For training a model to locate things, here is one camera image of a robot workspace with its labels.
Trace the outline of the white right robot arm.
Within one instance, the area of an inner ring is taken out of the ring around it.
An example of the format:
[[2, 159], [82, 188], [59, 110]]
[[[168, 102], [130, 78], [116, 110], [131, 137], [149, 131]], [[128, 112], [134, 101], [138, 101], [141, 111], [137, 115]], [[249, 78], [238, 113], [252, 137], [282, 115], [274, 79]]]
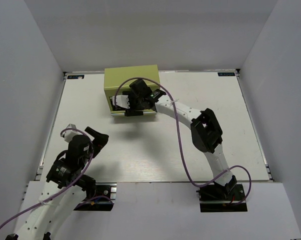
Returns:
[[152, 90], [146, 84], [147, 78], [132, 77], [130, 81], [129, 90], [116, 96], [113, 103], [125, 110], [126, 117], [142, 116], [144, 110], [152, 110], [188, 127], [193, 145], [204, 153], [211, 168], [217, 195], [229, 199], [237, 180], [223, 153], [223, 131], [213, 110], [198, 110], [180, 103], [161, 85]]

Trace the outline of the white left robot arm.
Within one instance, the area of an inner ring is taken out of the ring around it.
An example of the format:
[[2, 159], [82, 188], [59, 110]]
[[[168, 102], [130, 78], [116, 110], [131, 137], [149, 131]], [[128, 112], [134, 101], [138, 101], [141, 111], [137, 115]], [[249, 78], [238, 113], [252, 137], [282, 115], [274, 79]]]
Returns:
[[67, 149], [52, 163], [37, 203], [17, 214], [29, 213], [24, 224], [6, 239], [51, 240], [74, 209], [96, 196], [96, 180], [85, 172], [109, 136], [89, 126], [81, 131], [74, 124], [60, 136], [67, 142]]

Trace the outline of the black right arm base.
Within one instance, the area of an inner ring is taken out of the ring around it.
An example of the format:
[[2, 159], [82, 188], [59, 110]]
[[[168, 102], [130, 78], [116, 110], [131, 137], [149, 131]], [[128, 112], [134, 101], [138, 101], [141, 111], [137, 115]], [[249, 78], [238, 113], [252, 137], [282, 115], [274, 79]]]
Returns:
[[235, 213], [248, 211], [245, 200], [239, 203], [245, 197], [242, 184], [236, 184], [228, 195], [225, 195], [213, 184], [199, 188], [196, 193], [199, 197], [201, 213]]

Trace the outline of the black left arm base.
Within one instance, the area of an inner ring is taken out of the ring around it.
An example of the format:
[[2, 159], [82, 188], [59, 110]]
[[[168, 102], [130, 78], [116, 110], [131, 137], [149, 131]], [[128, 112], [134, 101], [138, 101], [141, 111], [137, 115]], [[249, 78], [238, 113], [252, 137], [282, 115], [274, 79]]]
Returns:
[[117, 193], [117, 183], [96, 183], [92, 195], [79, 203], [75, 211], [110, 212], [113, 209]]

